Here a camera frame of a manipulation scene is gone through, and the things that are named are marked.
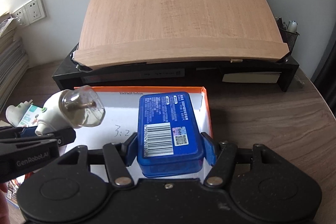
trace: blue box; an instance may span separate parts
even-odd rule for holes
[[[143,95],[137,160],[146,177],[196,173],[204,148],[187,92]]]

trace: qr code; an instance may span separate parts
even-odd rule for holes
[[[12,191],[11,190],[7,191],[7,198],[12,199]]]
[[[175,146],[189,144],[187,135],[174,136],[174,142]]]

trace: wall socket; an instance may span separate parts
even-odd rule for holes
[[[30,0],[22,7],[18,8],[13,14],[13,17],[19,18],[19,23],[22,27],[28,26],[42,18],[46,17],[42,0]]]

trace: paper stack under shelf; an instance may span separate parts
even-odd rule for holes
[[[28,69],[28,55],[23,48],[21,38],[13,40],[15,30],[14,18],[7,18],[0,23],[0,112],[14,87]]]

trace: silver bolt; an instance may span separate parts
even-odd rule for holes
[[[114,182],[116,185],[126,186],[126,185],[131,184],[132,180],[129,177],[119,177],[115,179]]]
[[[207,184],[211,186],[218,186],[218,185],[221,185],[222,183],[223,183],[223,180],[220,177],[209,177],[207,179]]]
[[[173,188],[174,187],[174,185],[172,184],[172,183],[167,183],[167,184],[165,184],[165,188],[166,189],[171,189],[171,188]]]

